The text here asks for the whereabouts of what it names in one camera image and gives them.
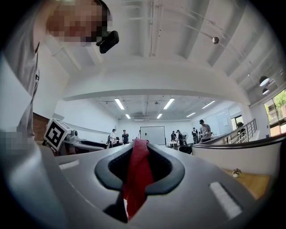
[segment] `red fabric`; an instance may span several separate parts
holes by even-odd
[[[145,187],[154,183],[147,156],[148,142],[135,139],[128,165],[126,183],[123,186],[123,197],[127,200],[127,213],[130,220],[145,202]]]

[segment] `white ceiling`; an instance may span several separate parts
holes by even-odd
[[[206,104],[213,101],[211,98],[177,96],[177,95],[137,95],[137,96],[119,96],[118,97],[124,107],[121,110],[115,102],[115,97],[94,98],[94,101],[118,119],[127,119],[125,114],[129,114],[132,119],[156,120],[158,114],[163,114],[160,120],[184,120],[189,114],[203,113],[208,109],[221,102],[216,102],[202,109]],[[168,109],[163,110],[170,98],[175,98]]]
[[[53,56],[72,77],[89,66],[98,67],[134,56],[189,61],[225,72],[248,95],[252,93],[251,103],[262,98],[258,83],[262,75],[273,80],[272,90],[286,80],[285,73],[279,74],[284,60],[282,49],[269,25],[247,1],[105,2],[113,15],[110,30],[117,30],[120,38],[119,44],[106,54],[100,54],[95,45],[67,47],[52,37],[46,39]],[[218,45],[212,43],[213,36],[219,37]],[[150,99],[153,103],[158,98],[150,96]],[[193,101],[193,97],[188,99],[188,103]],[[148,101],[141,97],[138,100]],[[156,111],[156,107],[149,109],[150,112]]]

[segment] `metal railing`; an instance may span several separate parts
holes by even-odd
[[[236,144],[249,142],[257,131],[256,120],[245,124],[244,126],[234,130],[229,134],[225,134],[219,138],[214,138],[210,141],[205,142],[204,144]]]

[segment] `person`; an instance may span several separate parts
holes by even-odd
[[[198,143],[200,143],[201,140],[202,140],[202,137],[201,137],[201,133],[200,133],[200,131],[199,131],[199,132],[198,132]]]
[[[194,144],[198,143],[198,130],[196,130],[195,127],[193,128],[192,135],[193,135],[193,143]]]
[[[176,134],[175,132],[173,131],[173,133],[171,134],[171,141],[176,141]]]
[[[139,134],[138,134],[138,136],[136,138],[141,139],[141,130],[139,130]]]
[[[205,124],[204,120],[200,120],[201,126],[201,137],[202,142],[206,142],[210,140],[211,132],[210,132],[210,126],[208,124]]]
[[[3,49],[3,56],[31,98],[17,131],[34,138],[33,101],[40,71],[38,49],[50,34],[64,42],[89,43],[107,30],[110,11],[102,0],[42,0],[27,13]]]
[[[126,133],[126,130],[123,130],[122,142],[123,144],[129,143],[129,134]]]
[[[111,134],[110,134],[110,148],[112,147],[112,145],[114,145],[118,142],[118,140],[115,137],[115,132],[116,132],[116,130],[113,129]]]
[[[177,130],[177,133],[178,133],[178,140],[179,140],[180,146],[183,146],[184,145],[183,135],[180,132],[180,130]]]

